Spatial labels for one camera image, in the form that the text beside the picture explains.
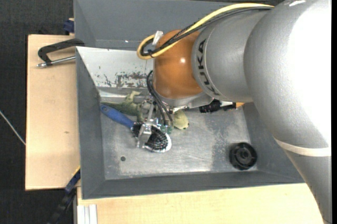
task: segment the black wire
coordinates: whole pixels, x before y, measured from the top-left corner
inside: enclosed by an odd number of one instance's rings
[[[154,95],[153,85],[152,85],[152,83],[150,82],[150,76],[151,76],[152,72],[153,72],[153,71],[150,71],[149,74],[148,74],[147,77],[146,77],[147,90],[148,90],[148,92],[153,96],[154,100],[156,101],[157,106],[158,106],[159,111],[160,111],[160,114],[161,114],[161,116],[162,116],[162,118],[163,118],[163,121],[165,122],[165,115],[164,115],[164,112],[162,111],[161,107],[158,105],[159,102],[160,102],[160,100],[158,101],[157,98],[156,98],[156,96]]]
[[[232,15],[235,15],[235,14],[238,14],[238,13],[243,13],[243,12],[252,11],[252,10],[261,10],[261,9],[271,9],[271,7],[268,7],[268,6],[248,7],[248,8],[243,8],[243,9],[239,9],[239,10],[234,10],[234,11],[229,11],[229,12],[223,13],[223,14],[217,16],[217,17],[214,17],[214,18],[210,19],[209,21],[205,22],[204,24],[202,24],[202,25],[194,28],[193,30],[190,30],[187,33],[181,34],[178,37],[174,37],[174,36],[171,37],[169,40],[167,40],[160,47],[152,50],[152,53],[156,53],[156,52],[160,51],[161,49],[164,49],[164,48],[172,45],[173,43],[179,41],[180,39],[186,37],[187,35],[192,34],[193,32],[195,32],[195,31],[197,31],[197,30],[199,30],[199,29],[201,29],[201,28],[203,28],[205,26],[208,26],[211,23],[214,23],[216,21],[219,21],[221,19],[224,19],[226,17],[232,16]]]
[[[163,118],[164,123],[165,123],[165,115],[163,113],[163,110],[165,111],[165,113],[167,114],[168,118],[171,121],[171,124],[173,125],[173,119],[171,117],[171,114],[166,109],[165,105],[163,104],[162,100],[158,96],[157,92],[154,90],[152,81],[150,80],[150,76],[152,75],[152,73],[153,73],[153,71],[150,71],[149,74],[147,75],[147,78],[146,78],[147,89],[150,92],[150,94],[153,96],[153,98],[155,99],[155,101],[157,103],[157,106],[158,106],[158,108],[160,110],[160,113],[161,113],[161,116]]]

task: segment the cream colored object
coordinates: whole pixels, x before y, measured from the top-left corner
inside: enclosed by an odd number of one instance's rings
[[[189,126],[189,119],[182,110],[174,113],[173,126],[178,129],[186,129]]]

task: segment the blue-handled tool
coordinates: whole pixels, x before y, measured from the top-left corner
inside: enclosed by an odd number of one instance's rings
[[[129,119],[123,113],[111,107],[109,103],[101,103],[100,109],[101,112],[105,114],[108,118],[128,127],[132,131],[136,139],[139,139],[140,134],[143,132],[143,124],[141,122],[136,122]],[[160,129],[152,126],[151,135],[148,141],[144,144],[143,148],[146,148],[147,150],[153,152],[163,153],[169,151],[171,149],[171,146],[172,142],[168,134],[165,134],[161,132]]]
[[[106,104],[101,104],[101,112],[105,114],[108,118],[128,127],[129,129],[132,129],[136,123],[135,121],[125,116],[123,113],[119,112],[115,108],[112,108],[111,106],[108,106]]]

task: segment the metal clamp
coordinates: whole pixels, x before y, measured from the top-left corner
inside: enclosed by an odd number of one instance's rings
[[[61,58],[61,59],[57,59],[57,60],[51,60],[47,54],[51,53],[51,52],[55,52],[61,49],[65,49],[65,48],[69,48],[72,46],[84,46],[84,43],[79,40],[79,39],[71,39],[71,40],[67,40],[64,42],[60,42],[60,43],[56,43],[56,44],[52,44],[52,45],[47,45],[44,47],[41,47],[39,49],[39,51],[37,52],[38,56],[44,61],[43,63],[37,64],[37,67],[47,67],[47,66],[51,66],[57,63],[62,63],[62,62],[66,62],[68,60],[72,60],[75,59],[75,56],[71,56],[71,57],[66,57],[66,58]]]

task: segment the wooden board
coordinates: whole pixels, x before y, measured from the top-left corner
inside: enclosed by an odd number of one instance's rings
[[[75,61],[38,68],[40,47],[73,36],[29,35],[27,57],[27,190],[63,188],[80,164]],[[74,55],[74,48],[51,59]]]
[[[99,224],[320,224],[306,184],[82,200],[97,204]]]

